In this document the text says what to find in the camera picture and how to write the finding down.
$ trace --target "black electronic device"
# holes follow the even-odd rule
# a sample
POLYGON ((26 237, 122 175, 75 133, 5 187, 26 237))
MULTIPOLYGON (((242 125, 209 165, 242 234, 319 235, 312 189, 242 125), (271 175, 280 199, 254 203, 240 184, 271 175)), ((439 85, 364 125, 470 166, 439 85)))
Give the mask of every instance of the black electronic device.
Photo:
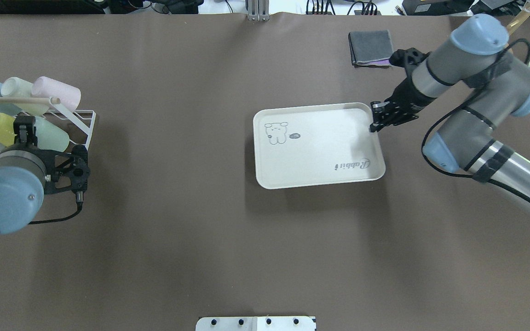
POLYGON ((472 13, 487 13, 492 16, 517 16, 524 6, 524 0, 480 0, 471 7, 472 13))
POLYGON ((204 0, 152 0, 168 8, 169 13, 199 13, 198 7, 204 4, 204 0))
POLYGON ((370 13, 370 11, 368 12, 363 12, 363 11, 353 11, 355 13, 355 15, 381 15, 381 12, 380 11, 372 11, 370 13))
POLYGON ((439 16, 467 12, 473 0, 403 0, 408 16, 439 16))
POLYGON ((0 13, 105 13, 107 2, 94 0, 0 0, 0 13))

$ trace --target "white tray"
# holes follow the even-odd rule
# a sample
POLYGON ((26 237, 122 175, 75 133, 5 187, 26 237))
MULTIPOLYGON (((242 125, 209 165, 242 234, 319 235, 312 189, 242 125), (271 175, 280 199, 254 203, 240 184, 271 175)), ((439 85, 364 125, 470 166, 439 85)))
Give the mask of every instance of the white tray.
POLYGON ((257 182, 267 189, 381 178, 386 164, 364 103, 265 109, 253 118, 257 182))

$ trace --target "brown table surface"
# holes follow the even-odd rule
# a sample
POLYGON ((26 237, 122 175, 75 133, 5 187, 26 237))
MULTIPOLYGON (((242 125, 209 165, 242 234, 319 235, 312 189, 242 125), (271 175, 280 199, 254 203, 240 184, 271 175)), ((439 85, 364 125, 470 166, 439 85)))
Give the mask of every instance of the brown table surface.
MULTIPOLYGON (((0 81, 56 78, 99 115, 84 211, 0 235, 0 330, 192 331, 200 316, 264 314, 316 316, 322 331, 530 330, 530 214, 419 150, 465 86, 380 133, 376 182, 254 178, 257 111, 383 100, 403 79, 353 68, 349 31, 426 52, 463 20, 0 16, 0 81)), ((495 137, 530 159, 530 115, 495 137)), ((51 195, 37 219, 73 201, 51 195)))

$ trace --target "cartoon bear print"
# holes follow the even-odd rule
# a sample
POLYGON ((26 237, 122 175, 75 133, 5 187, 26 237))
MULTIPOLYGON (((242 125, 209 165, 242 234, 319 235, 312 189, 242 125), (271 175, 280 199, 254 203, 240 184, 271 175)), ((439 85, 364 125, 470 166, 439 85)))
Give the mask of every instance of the cartoon bear print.
POLYGON ((267 123, 265 132, 271 145, 283 144, 286 142, 286 133, 288 133, 288 122, 267 123))

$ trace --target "metal bracket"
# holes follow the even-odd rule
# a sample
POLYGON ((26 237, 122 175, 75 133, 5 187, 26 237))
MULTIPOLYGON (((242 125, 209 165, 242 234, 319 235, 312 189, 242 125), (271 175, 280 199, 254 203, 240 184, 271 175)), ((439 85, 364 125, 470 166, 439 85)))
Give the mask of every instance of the metal bracket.
POLYGON ((196 331, 316 331, 314 316, 200 318, 196 331))
POLYGON ((249 21, 269 21, 269 0, 247 1, 249 21))

